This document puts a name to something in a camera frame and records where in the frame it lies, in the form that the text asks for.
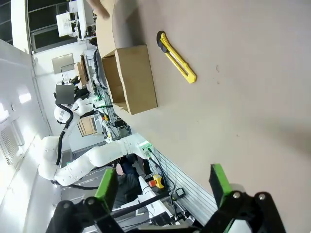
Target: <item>black cable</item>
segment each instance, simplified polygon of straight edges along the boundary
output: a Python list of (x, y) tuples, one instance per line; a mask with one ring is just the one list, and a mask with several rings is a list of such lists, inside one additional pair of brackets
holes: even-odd
[(120, 224), (120, 223), (122, 223), (122, 222), (131, 220), (131, 219), (133, 219), (133, 218), (135, 218), (135, 217), (136, 217), (136, 216), (133, 216), (133, 217), (130, 217), (130, 218), (126, 218), (126, 219), (124, 219), (124, 220), (122, 220), (122, 221), (117, 221), (117, 223)]
[(97, 107), (95, 109), (99, 109), (99, 108), (113, 108), (113, 106), (112, 105), (106, 105), (106, 106)]
[(138, 210), (146, 205), (149, 205), (157, 200), (161, 200), (162, 198), (165, 198), (165, 197), (168, 197), (169, 196), (169, 192), (165, 191), (163, 193), (160, 193), (159, 195), (155, 196), (155, 197), (152, 197), (148, 200), (145, 200), (139, 204), (136, 204), (136, 205), (132, 205), (132, 206), (129, 206), (129, 207), (126, 207), (124, 209), (120, 209), (120, 210), (116, 210), (114, 212), (111, 213), (111, 217), (112, 218), (117, 218), (117, 217), (120, 217), (120, 216), (123, 216), (123, 215), (126, 215), (130, 212), (133, 212), (135, 210)]
[(72, 64), (69, 64), (69, 65), (65, 65), (65, 66), (63, 66), (63, 67), (60, 67), (60, 72), (62, 73), (63, 80), (64, 80), (64, 76), (63, 76), (62, 68), (67, 67), (67, 66), (71, 66), (71, 65), (74, 65), (74, 64), (77, 64), (77, 63), (79, 63), (79, 62), (72, 63)]
[(84, 187), (84, 186), (79, 186), (79, 185), (75, 185), (75, 184), (70, 184), (70, 185), (68, 185), (68, 187), (70, 187), (70, 188), (82, 189), (82, 190), (94, 190), (94, 189), (98, 189), (98, 186), (97, 186), (97, 187)]
[(88, 113), (83, 114), (82, 116), (80, 116), (80, 119), (84, 118), (84, 117), (89, 117), (91, 115), (94, 115), (96, 112), (93, 110), (89, 111)]
[(114, 124), (111, 123), (110, 119), (108, 119), (108, 123), (109, 123), (110, 125), (112, 125), (113, 127), (116, 128), (116, 126), (115, 126)]
[(149, 186), (144, 187), (144, 189), (143, 189), (142, 192), (141, 192), (142, 195), (144, 194), (144, 190), (145, 190), (146, 188), (149, 188)]
[(66, 121), (66, 124), (64, 126), (63, 131), (60, 133), (59, 135), (59, 139), (58, 139), (58, 151), (57, 151), (57, 161), (56, 161), (56, 165), (59, 165), (60, 163), (60, 159), (61, 159), (61, 155), (62, 155), (62, 143), (63, 143), (63, 137), (65, 135), (65, 131), (66, 129), (68, 129), (70, 123), (72, 122), (73, 119), (73, 112), (72, 110), (70, 110), (69, 108), (61, 105), (61, 104), (56, 104), (57, 107), (63, 109), (64, 111), (68, 112), (70, 114), (69, 119)]
[(61, 125), (65, 125), (66, 124), (66, 123), (63, 123), (63, 122), (61, 122), (59, 120), (56, 120), (56, 121), (57, 121), (58, 124), (61, 124)]
[(160, 164), (157, 164), (156, 161), (154, 161), (152, 158), (149, 158), (156, 166), (158, 166), (162, 172), (162, 175), (163, 175), (163, 181), (164, 181), (164, 187), (165, 189), (167, 190), (168, 189), (168, 185), (167, 185), (167, 182), (166, 182), (166, 175), (164, 173), (164, 170), (162, 168), (162, 166)]
[(158, 192), (156, 192), (156, 191), (154, 191), (154, 190), (149, 190), (149, 191), (145, 192), (144, 194), (149, 193), (149, 192), (154, 192), (154, 193), (156, 193), (156, 194), (159, 194)]
[(104, 92), (109, 96), (108, 92), (106, 91), (107, 88), (103, 88)]
[(98, 113), (101, 117), (104, 117), (104, 116), (105, 116), (105, 114), (102, 113), (101, 111), (96, 110), (96, 113)]
[(153, 154), (153, 156), (154, 156), (154, 157), (156, 158), (156, 160), (158, 161), (158, 164), (157, 164), (152, 158), (150, 158), (150, 160), (151, 160), (155, 165), (157, 165), (157, 166), (161, 169), (161, 172), (162, 172), (162, 174), (163, 174), (163, 181), (164, 181), (165, 187), (168, 187), (168, 186), (167, 186), (167, 181), (166, 181), (166, 178), (168, 178), (168, 179), (172, 182), (172, 184), (174, 185), (174, 187), (173, 187), (173, 189), (172, 189), (171, 191), (174, 191), (175, 188), (176, 188), (176, 184), (175, 184), (168, 176), (165, 175), (164, 170), (163, 170), (163, 168), (162, 168), (162, 166), (161, 166), (161, 163), (160, 163), (159, 159), (158, 159), (158, 158), (156, 157), (156, 155), (152, 152), (152, 150), (151, 150), (150, 148), (148, 148), (148, 151), (149, 151), (151, 154)]
[(143, 223), (146, 223), (146, 222), (150, 222), (150, 219), (145, 220), (145, 221), (143, 221), (143, 222), (139, 222), (139, 223), (133, 224), (133, 225), (124, 226), (124, 227), (121, 227), (121, 228), (138, 226), (138, 225), (143, 224)]
[(98, 170), (98, 169), (101, 169), (101, 168), (104, 168), (106, 165), (104, 165), (104, 166), (97, 166), (97, 167), (95, 167), (95, 168), (93, 168), (91, 171), (95, 171), (95, 170)]
[[(144, 207), (146, 208), (146, 210), (148, 210), (148, 208), (147, 208), (146, 206), (144, 206)], [(151, 213), (151, 211), (150, 211), (150, 210), (148, 210), (148, 212), (149, 212), (150, 214), (152, 214), (152, 216), (153, 216), (153, 217), (155, 217), (155, 216), (154, 216), (154, 214), (153, 214), (153, 213)]]

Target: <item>black hose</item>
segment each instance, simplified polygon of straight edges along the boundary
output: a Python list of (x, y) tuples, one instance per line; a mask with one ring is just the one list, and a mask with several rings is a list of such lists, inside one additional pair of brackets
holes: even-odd
[(65, 129), (68, 129), (70, 123), (72, 122), (72, 119), (73, 119), (73, 112), (72, 110), (70, 110), (69, 108), (61, 105), (61, 104), (57, 104), (56, 105), (57, 107), (63, 109), (64, 111), (68, 112), (70, 114), (70, 117), (69, 119), (66, 121), (66, 124), (65, 124), (65, 127), (63, 129), (63, 131), (60, 133), (59, 135), (59, 139), (58, 139), (58, 151), (57, 151), (57, 161), (56, 161), (56, 165), (59, 165), (60, 163), (60, 159), (61, 159), (61, 156), (62, 156), (62, 143), (63, 143), (63, 137), (65, 135)]
[(59, 135), (59, 138), (58, 138), (58, 151), (57, 151), (56, 165), (59, 165), (59, 163), (60, 163), (60, 158), (61, 158), (61, 154), (62, 154), (62, 142), (63, 142), (64, 135), (65, 135), (65, 132), (62, 131)]
[(63, 123), (63, 122), (61, 122), (59, 120), (56, 120), (56, 121), (57, 121), (58, 124), (61, 124), (61, 125), (65, 125), (66, 124), (66, 123)]
[(112, 105), (106, 105), (106, 106), (97, 107), (95, 109), (99, 109), (99, 108), (113, 108), (113, 106)]
[[(58, 181), (51, 181), (52, 184), (56, 184), (56, 185), (60, 185), (60, 183)], [(79, 185), (75, 185), (75, 184), (70, 184), (67, 187), (71, 187), (71, 188), (77, 188), (77, 189), (82, 189), (82, 190), (94, 190), (94, 189), (98, 189), (98, 187), (84, 187), (84, 186), (79, 186)]]
[(65, 125), (65, 129), (68, 129), (68, 127), (69, 127), (69, 125), (70, 125), (70, 123), (71, 123), (71, 121), (73, 119), (73, 112), (72, 112), (72, 110), (70, 110), (69, 108), (67, 108), (67, 107), (65, 107), (65, 106), (63, 106), (61, 104), (57, 104), (56, 106), (61, 108), (61, 109), (63, 109), (64, 111), (66, 111), (66, 112), (68, 112), (70, 114), (70, 117), (66, 121), (66, 125)]

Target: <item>brown table surface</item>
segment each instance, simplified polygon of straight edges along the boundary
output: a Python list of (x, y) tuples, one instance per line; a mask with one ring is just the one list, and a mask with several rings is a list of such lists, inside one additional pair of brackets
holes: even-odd
[[(311, 3), (104, 0), (102, 56), (147, 44), (158, 108), (116, 113), (208, 192), (210, 164), (270, 192), (288, 232), (311, 231)], [(189, 84), (156, 44), (164, 30), (196, 72)]]

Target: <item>white wall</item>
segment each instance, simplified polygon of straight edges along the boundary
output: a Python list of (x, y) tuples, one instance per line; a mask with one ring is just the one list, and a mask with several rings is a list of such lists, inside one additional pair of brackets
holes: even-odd
[[(58, 124), (56, 119), (54, 118), (55, 98), (53, 95), (53, 93), (55, 92), (56, 82), (61, 81), (63, 77), (62, 74), (54, 74), (52, 58), (72, 53), (74, 62), (76, 63), (81, 60), (80, 55), (83, 53), (83, 51), (93, 48), (93, 45), (86, 43), (72, 43), (34, 54), (35, 75), (38, 83), (38, 88), (40, 91), (42, 102), (44, 104), (44, 111), (47, 115), (54, 136), (59, 136), (64, 127), (64, 125)], [(71, 70), (63, 73), (63, 76), (64, 79), (73, 78), (74, 76), (76, 76), (76, 73), (74, 70)], [(97, 143), (101, 143), (103, 141), (104, 137), (98, 135), (89, 135), (82, 137), (78, 130), (78, 127), (76, 127), (69, 138), (69, 142), (65, 142), (62, 149), (64, 151), (71, 148), (72, 151), (75, 151)]]
[[(50, 181), (37, 175), (29, 201), (24, 233), (45, 232), (58, 202), (60, 202), (60, 187), (54, 187)], [(45, 218), (38, 221), (38, 216)]]
[(14, 47), (29, 54), (25, 0), (11, 0), (11, 23)]
[[(10, 118), (16, 120), (25, 140), (23, 150), (25, 158), (20, 167), (15, 169), (6, 164), (0, 158), (0, 189), (6, 190), (3, 201), (0, 205), (0, 226), (1, 232), (22, 233), (24, 232), (26, 214), (38, 211), (39, 208), (51, 208), (52, 199), (45, 199), (45, 203), (38, 206), (29, 205), (31, 196), (37, 195), (35, 180), (37, 177), (38, 154), (36, 145), (40, 138), (50, 134), (47, 123), (41, 113), (35, 87), (32, 79), (31, 57), (0, 40), (0, 102), (9, 111)], [(32, 99), (20, 104), (18, 96), (30, 93)], [(13, 112), (11, 105), (16, 106)], [(42, 189), (42, 196), (49, 196), (53, 185), (45, 182), (45, 189)], [(38, 222), (48, 222), (51, 215), (37, 215)]]

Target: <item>white robotic arm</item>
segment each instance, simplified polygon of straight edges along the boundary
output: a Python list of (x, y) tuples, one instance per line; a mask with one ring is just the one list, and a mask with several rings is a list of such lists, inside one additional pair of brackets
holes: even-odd
[[(62, 122), (69, 119), (70, 117), (70, 114), (66, 111), (62, 112), (55, 110), (55, 112), (55, 118)], [(84, 111), (79, 112), (79, 114), (82, 115), (85, 113), (86, 112)], [(79, 122), (79, 114), (76, 111), (73, 112), (73, 119), (71, 124), (67, 129), (64, 129), (65, 135), (63, 139), (70, 136), (72, 129)], [(74, 160), (63, 168), (60, 168), (58, 165), (56, 165), (59, 137), (48, 136), (42, 139), (41, 161), (39, 164), (38, 172), (43, 178), (48, 180), (56, 180), (61, 185), (67, 186), (78, 181), (80, 178), (88, 174), (93, 168), (109, 164), (124, 155), (135, 153), (139, 157), (147, 159), (147, 147), (149, 145), (151, 144), (148, 141), (136, 133), (100, 147), (93, 147), (78, 159)]]

